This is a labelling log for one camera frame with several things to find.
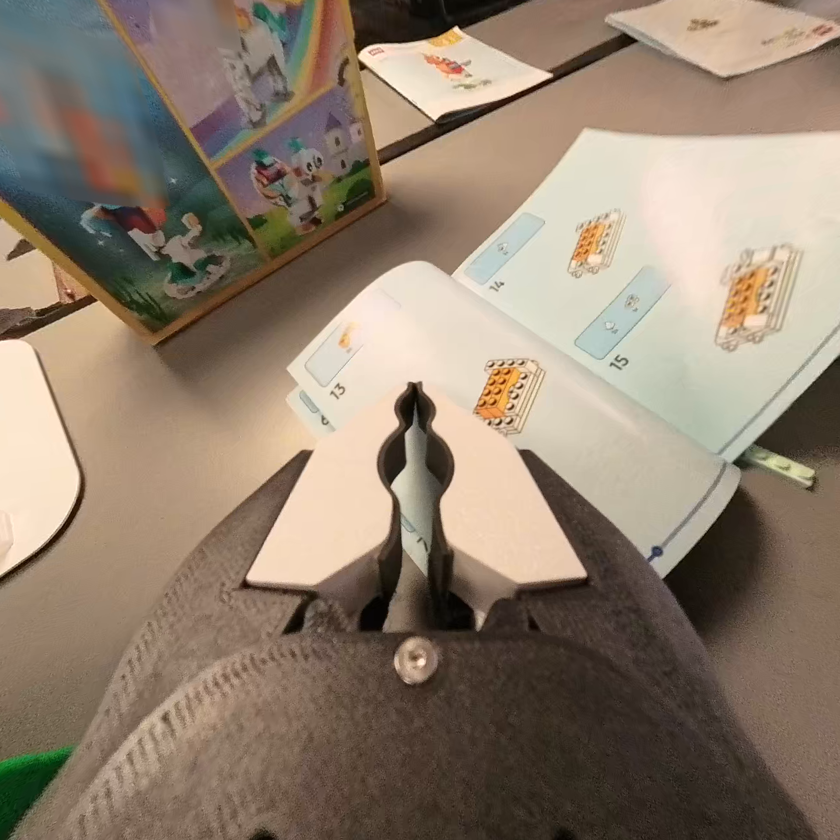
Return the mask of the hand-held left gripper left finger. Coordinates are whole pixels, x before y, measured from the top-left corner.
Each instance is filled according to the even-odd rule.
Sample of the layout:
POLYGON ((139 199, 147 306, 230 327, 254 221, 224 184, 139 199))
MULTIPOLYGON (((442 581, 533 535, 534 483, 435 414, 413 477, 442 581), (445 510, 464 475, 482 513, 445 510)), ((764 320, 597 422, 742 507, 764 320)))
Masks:
POLYGON ((402 571, 405 431, 416 387, 406 383, 320 440, 245 581, 318 597, 393 597, 402 571))

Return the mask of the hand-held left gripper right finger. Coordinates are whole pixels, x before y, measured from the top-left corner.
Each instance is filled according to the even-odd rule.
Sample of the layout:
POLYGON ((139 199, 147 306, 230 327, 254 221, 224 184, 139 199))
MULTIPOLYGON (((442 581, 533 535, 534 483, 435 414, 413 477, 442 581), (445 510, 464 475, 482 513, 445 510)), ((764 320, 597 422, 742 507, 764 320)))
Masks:
POLYGON ((436 608, 491 608, 587 572, 520 452, 432 387, 417 387, 426 466, 439 483, 427 577, 436 608))

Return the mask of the pale blue instruction booklet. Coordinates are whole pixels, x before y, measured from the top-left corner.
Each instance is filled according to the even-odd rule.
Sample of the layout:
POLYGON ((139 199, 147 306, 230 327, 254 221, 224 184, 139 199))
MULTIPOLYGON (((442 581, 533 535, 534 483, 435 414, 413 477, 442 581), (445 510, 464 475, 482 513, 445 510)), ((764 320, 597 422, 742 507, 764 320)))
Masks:
POLYGON ((837 132, 586 129, 449 275, 374 280, 290 364, 324 431, 401 382, 529 449, 666 576, 838 359, 837 132))

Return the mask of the light green lego plate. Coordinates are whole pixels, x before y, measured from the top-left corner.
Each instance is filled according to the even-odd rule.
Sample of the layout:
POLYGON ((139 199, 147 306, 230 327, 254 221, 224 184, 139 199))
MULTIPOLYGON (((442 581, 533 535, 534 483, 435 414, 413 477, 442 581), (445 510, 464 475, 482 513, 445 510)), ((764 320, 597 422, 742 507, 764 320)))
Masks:
POLYGON ((747 447, 738 460, 743 466, 761 469, 805 490, 811 490, 816 481, 813 468, 757 444, 747 447))

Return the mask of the colourful lego set box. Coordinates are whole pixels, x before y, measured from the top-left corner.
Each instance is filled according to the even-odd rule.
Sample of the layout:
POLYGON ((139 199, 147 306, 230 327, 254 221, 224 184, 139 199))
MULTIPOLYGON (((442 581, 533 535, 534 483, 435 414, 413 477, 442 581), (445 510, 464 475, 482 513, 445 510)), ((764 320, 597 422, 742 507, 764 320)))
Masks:
POLYGON ((156 343, 384 202, 349 2, 1 3, 2 338, 156 343))

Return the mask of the white rounded tray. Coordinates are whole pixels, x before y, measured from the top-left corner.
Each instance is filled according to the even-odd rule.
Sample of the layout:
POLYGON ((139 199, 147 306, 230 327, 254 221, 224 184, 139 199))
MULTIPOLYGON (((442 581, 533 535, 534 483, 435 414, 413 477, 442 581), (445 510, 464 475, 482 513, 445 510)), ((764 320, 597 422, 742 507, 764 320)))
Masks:
POLYGON ((74 515, 82 475, 36 350, 1 342, 1 577, 51 544, 74 515))

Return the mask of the green cloth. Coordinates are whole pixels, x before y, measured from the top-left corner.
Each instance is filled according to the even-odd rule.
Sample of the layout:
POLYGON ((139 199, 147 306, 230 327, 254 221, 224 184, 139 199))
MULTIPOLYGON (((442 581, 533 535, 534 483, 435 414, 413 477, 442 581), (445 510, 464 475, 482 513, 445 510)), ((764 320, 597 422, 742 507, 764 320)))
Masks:
POLYGON ((1 839, 8 839, 21 817, 42 795, 74 752, 68 745, 19 755, 1 762, 1 839))

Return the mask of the small closed instruction booklet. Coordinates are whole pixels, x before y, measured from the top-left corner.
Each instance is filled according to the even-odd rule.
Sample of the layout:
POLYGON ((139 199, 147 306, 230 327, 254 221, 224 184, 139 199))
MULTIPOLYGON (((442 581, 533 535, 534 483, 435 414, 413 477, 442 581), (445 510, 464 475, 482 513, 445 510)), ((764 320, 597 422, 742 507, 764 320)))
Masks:
POLYGON ((410 43, 370 45, 358 57, 367 70, 436 123, 516 97, 553 77, 458 27, 410 43))

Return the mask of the pale grey closed booklet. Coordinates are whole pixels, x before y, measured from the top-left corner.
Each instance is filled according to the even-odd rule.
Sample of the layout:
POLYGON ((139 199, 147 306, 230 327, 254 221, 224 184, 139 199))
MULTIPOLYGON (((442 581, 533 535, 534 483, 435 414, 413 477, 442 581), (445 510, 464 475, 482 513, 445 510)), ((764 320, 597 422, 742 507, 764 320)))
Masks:
POLYGON ((722 79, 778 65, 839 38, 833 19, 754 1, 663 1, 613 12, 605 23, 722 79))

